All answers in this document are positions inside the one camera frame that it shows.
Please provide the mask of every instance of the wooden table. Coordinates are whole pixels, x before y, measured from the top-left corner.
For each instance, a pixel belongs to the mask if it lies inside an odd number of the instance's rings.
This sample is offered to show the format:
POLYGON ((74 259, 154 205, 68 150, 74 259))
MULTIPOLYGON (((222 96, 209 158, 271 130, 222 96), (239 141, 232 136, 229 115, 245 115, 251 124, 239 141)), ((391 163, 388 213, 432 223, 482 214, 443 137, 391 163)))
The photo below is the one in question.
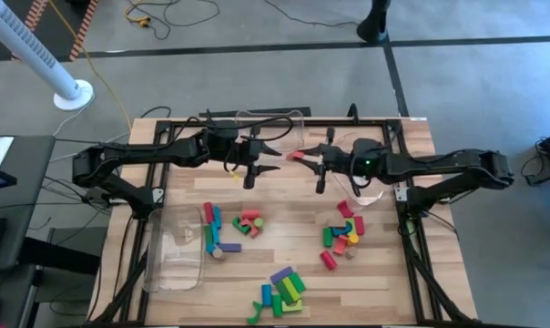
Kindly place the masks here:
MULTIPOLYGON (((155 119, 137 119, 130 143, 151 143, 155 119)), ((424 119, 403 119, 403 134, 414 156, 434 153, 429 125, 424 119)), ((199 131, 186 128, 183 137, 199 131)), ((325 128, 305 128, 305 146, 323 142, 325 128)), ((356 138, 383 140, 380 128, 336 128, 336 140, 350 149, 356 138)), ((366 208, 357 208, 365 220, 366 234, 357 245, 353 260, 335 257, 338 268, 328 271, 319 258, 322 252, 321 229, 328 217, 339 216, 336 204, 348 199, 340 183, 329 174, 324 194, 315 193, 315 177, 308 169, 285 161, 267 159, 281 170, 262 174, 253 190, 235 182, 222 163, 209 163, 198 169, 170 167, 165 206, 190 204, 201 208, 205 201, 223 210, 220 237, 225 242, 239 242, 242 253, 228 254, 224 262, 206 256, 204 280, 188 292, 150 294, 146 324, 246 324, 254 314, 253 301, 260 302, 260 286, 274 273, 293 266, 304 280, 304 309, 273 319, 270 309, 263 310, 260 324, 380 324, 415 323, 409 279, 404 265, 401 236, 397 233, 397 214, 390 186, 374 181, 364 196, 383 196, 366 208), (260 210, 265 219, 264 232, 256 239, 243 236, 230 224, 245 209, 260 210)), ((122 177, 142 186, 147 166, 127 166, 122 177)), ((415 179, 417 185, 432 185, 440 176, 415 179)), ((447 206, 435 205, 433 212, 452 222, 447 206)), ((122 236, 129 207, 113 210, 103 250, 102 287, 94 317, 100 314, 113 294, 122 236)), ((131 222, 121 265, 120 283, 125 280, 133 243, 135 222, 131 222)), ((475 317, 472 294, 463 258, 455 235, 442 224, 424 219, 427 243, 433 261, 434 276, 459 308, 475 317)), ((425 316, 431 317, 428 293, 419 276, 425 316)), ((130 319, 137 315, 142 281, 132 298, 130 319)))

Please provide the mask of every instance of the red cylinder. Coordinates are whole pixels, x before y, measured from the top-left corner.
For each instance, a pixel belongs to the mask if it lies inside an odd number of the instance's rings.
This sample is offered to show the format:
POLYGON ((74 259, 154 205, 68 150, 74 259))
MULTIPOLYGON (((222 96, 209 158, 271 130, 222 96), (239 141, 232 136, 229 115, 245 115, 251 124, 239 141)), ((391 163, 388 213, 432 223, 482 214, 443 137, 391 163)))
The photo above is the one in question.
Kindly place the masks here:
POLYGON ((336 261, 331 257, 331 254, 328 251, 323 251, 320 254, 320 258, 323 261, 323 264, 326 265, 328 270, 334 270, 338 266, 338 263, 336 263, 336 261))
POLYGON ((255 220, 260 217, 260 213, 258 210, 244 210, 240 216, 243 220, 255 220))

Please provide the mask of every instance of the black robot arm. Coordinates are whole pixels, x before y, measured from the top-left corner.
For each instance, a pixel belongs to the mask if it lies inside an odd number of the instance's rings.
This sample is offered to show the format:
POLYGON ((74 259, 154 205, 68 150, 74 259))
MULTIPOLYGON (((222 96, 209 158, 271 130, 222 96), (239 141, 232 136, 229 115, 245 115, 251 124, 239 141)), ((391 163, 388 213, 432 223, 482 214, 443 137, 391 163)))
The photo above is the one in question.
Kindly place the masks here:
POLYGON ((112 174, 128 164, 171 163, 182 168, 197 168, 209 160, 236 166, 246 166, 243 188, 252 189, 260 173, 279 169, 256 166, 261 153, 280 156, 257 139, 259 126, 249 137, 237 142, 239 136, 233 121, 218 121, 213 128, 204 128, 188 138, 176 138, 165 145, 99 144, 81 151, 73 158, 73 182, 83 188, 98 187, 110 196, 126 200, 135 219, 146 219, 159 204, 162 194, 146 187, 135 187, 112 174))
POLYGON ((302 157, 294 158, 320 176, 316 186, 317 193, 325 190, 326 171, 346 175, 357 196, 360 196, 360 189, 364 187, 355 184, 354 177, 378 179, 384 184, 393 184, 416 176, 459 173, 431 187, 409 188, 406 191, 408 210, 419 213, 430 209, 438 200, 477 188, 501 190, 514 182, 506 157, 496 151, 461 149, 446 155, 412 157, 391 153, 376 140, 358 138, 354 141, 351 152, 345 152, 332 145, 333 136, 333 129, 329 128, 325 144, 300 150, 304 155, 321 156, 321 163, 302 157))

